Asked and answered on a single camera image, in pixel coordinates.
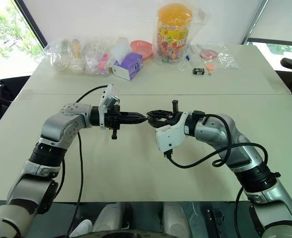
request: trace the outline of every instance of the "window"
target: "window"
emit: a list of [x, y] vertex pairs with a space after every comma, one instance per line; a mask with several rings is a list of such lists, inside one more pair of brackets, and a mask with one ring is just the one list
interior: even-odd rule
[[280, 60], [282, 58], [292, 59], [292, 46], [259, 42], [247, 42], [246, 44], [255, 45], [274, 70], [291, 71], [291, 69], [283, 67]]
[[0, 79], [31, 75], [42, 50], [15, 2], [0, 0]]

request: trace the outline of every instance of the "tissue box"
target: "tissue box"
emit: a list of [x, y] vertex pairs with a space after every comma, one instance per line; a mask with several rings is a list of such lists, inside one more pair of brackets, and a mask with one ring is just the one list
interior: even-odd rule
[[112, 66], [113, 74], [131, 80], [142, 68], [142, 55], [131, 52], [125, 56], [121, 63], [116, 61]]

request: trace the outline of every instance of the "clear plastic packaging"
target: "clear plastic packaging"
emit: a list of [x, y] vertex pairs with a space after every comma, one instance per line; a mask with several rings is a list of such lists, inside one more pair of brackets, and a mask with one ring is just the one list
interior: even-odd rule
[[160, 0], [153, 37], [155, 60], [168, 67], [187, 69], [189, 44], [206, 23], [205, 16], [202, 9], [187, 0]]
[[233, 55], [224, 44], [197, 44], [206, 67], [215, 69], [240, 69]]
[[58, 72], [109, 75], [115, 62], [110, 50], [115, 44], [106, 37], [72, 37], [51, 42], [43, 54]]
[[190, 49], [188, 49], [187, 60], [190, 62], [193, 68], [198, 67], [202, 62], [202, 58], [199, 56], [197, 49], [193, 45], [191, 45]]

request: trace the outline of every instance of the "white shoe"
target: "white shoe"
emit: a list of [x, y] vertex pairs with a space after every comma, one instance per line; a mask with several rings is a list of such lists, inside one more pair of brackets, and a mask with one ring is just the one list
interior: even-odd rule
[[93, 224], [90, 220], [86, 219], [82, 221], [78, 226], [72, 231], [70, 237], [77, 237], [81, 235], [88, 234], [92, 231]]

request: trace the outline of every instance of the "tree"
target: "tree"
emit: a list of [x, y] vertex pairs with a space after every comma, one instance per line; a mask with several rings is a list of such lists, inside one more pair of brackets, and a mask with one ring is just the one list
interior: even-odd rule
[[271, 53], [276, 55], [283, 55], [284, 52], [292, 52], [292, 46], [267, 44]]
[[8, 2], [5, 11], [0, 12], [0, 59], [8, 58], [14, 48], [32, 57], [43, 50], [13, 3]]

